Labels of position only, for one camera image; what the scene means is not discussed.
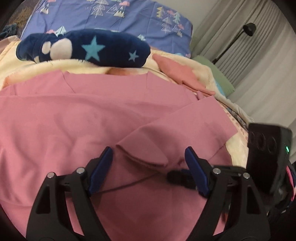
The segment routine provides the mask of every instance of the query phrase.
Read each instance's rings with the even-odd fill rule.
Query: light blue star
[[[136,55],[136,53],[137,53],[137,50],[135,50],[134,53],[129,53],[129,54],[130,54],[130,58],[129,58],[129,60],[135,61],[136,58],[139,57],[139,55]]]
[[[96,43],[96,36],[91,41],[91,44],[89,45],[81,45],[82,48],[86,51],[85,60],[89,60],[91,57],[96,59],[97,61],[100,61],[100,57],[98,56],[98,52],[100,52],[103,48],[105,48],[105,45],[98,45]]]

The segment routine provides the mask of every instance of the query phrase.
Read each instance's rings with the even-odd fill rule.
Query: wall
[[[188,18],[196,29],[219,0],[157,0]]]

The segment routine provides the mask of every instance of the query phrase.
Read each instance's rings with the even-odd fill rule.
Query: screw
[[[215,173],[215,174],[220,174],[221,173],[221,170],[219,169],[219,168],[214,168],[213,169],[213,173]]]
[[[250,178],[250,174],[245,172],[243,175],[242,175],[245,179],[249,179]]]
[[[84,169],[84,167],[80,167],[80,168],[77,168],[76,172],[77,172],[78,174],[82,174],[82,173],[85,172],[85,169]]]
[[[49,172],[49,173],[47,174],[47,177],[48,177],[48,178],[53,178],[53,177],[54,177],[54,172]]]

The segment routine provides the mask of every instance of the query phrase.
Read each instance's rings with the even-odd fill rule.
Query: pink blanket
[[[159,54],[153,54],[152,58],[157,62],[160,70],[179,85],[183,85],[193,92],[200,91],[204,96],[215,95],[215,91],[206,89],[205,85],[199,81],[189,66],[182,65]]]
[[[205,200],[164,174],[186,167],[187,146],[211,164],[230,165],[224,144],[237,132],[214,97],[197,100],[151,73],[55,71],[3,89],[0,109],[0,203],[24,235],[46,174],[71,173],[111,146],[113,164],[92,198],[111,240],[184,241]]]

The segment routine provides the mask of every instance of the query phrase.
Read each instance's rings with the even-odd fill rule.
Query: patterned fabric
[[[221,103],[220,101],[218,101],[218,102],[221,105],[221,107],[224,110],[224,112],[228,115],[228,118],[231,120],[232,124],[236,127],[236,129],[238,130],[238,132],[242,136],[242,138],[240,139],[240,141],[243,142],[243,146],[247,146],[248,139],[249,139],[248,131],[246,129],[244,129],[242,127],[242,125],[230,114],[230,112],[227,110],[227,108],[225,107],[225,105],[223,103]],[[246,155],[244,156],[244,160],[241,160],[241,162],[238,163],[238,164],[236,164],[236,163],[234,163],[232,161],[232,164],[234,166],[246,167],[249,149],[246,149],[245,151],[246,151],[246,153],[245,153]]]
[[[225,109],[231,114],[231,116],[238,121],[238,123],[242,126],[242,128],[244,128],[246,131],[248,131],[247,124],[243,121],[243,119],[239,116],[238,113],[236,113],[235,111],[230,109],[228,106],[226,106],[222,102],[220,102],[220,104],[223,105],[223,107],[225,107]]]
[[[121,68],[141,68],[149,54],[149,45],[137,37],[99,29],[70,31],[58,36],[31,34],[16,49],[17,58],[23,61],[79,59]]]
[[[41,0],[22,39],[32,33],[58,35],[86,28],[130,33],[165,52],[191,56],[190,21],[151,0]]]
[[[217,80],[215,80],[215,83],[216,83],[217,88],[218,88],[218,90],[220,91],[220,93],[221,93],[223,96],[226,97],[226,95],[225,95],[225,93],[224,93],[224,91],[223,91],[221,85],[219,84],[219,82],[218,82]]]

